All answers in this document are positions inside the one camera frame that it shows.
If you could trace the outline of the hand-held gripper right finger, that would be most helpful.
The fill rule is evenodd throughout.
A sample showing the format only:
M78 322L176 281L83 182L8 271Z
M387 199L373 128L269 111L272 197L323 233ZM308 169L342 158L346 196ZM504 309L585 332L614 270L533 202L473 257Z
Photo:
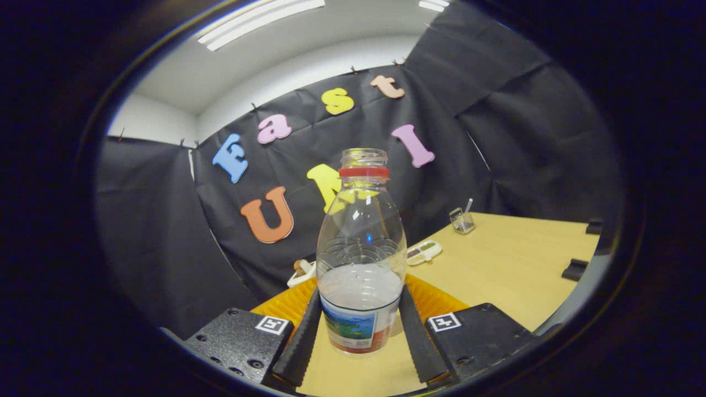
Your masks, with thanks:
M413 275L399 313L417 377L429 387L469 382L538 337L491 303L469 306Z

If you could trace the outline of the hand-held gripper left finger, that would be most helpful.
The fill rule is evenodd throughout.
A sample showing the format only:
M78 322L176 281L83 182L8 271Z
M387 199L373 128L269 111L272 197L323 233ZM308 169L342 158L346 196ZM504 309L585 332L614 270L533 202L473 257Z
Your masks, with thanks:
M275 389L302 386L321 317L311 277L247 311L229 308L185 344L231 375Z

